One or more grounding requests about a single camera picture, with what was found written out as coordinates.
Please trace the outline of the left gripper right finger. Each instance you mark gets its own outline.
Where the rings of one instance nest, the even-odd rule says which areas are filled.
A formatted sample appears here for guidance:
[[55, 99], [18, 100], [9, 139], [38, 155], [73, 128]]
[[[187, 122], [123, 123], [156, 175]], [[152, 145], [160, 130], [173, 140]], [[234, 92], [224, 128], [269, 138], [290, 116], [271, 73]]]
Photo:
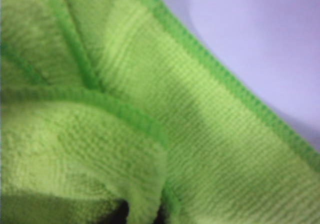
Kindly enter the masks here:
[[155, 224], [165, 224], [166, 217], [164, 212], [164, 207], [161, 205], [157, 211], [157, 216], [155, 218]]

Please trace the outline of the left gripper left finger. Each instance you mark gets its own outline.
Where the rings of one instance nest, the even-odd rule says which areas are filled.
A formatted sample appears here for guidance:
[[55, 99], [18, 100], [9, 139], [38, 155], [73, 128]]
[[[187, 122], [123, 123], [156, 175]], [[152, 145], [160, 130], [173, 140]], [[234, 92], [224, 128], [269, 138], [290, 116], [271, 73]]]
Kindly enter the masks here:
[[123, 201], [116, 212], [116, 224], [126, 224], [129, 213], [129, 204], [127, 201]]

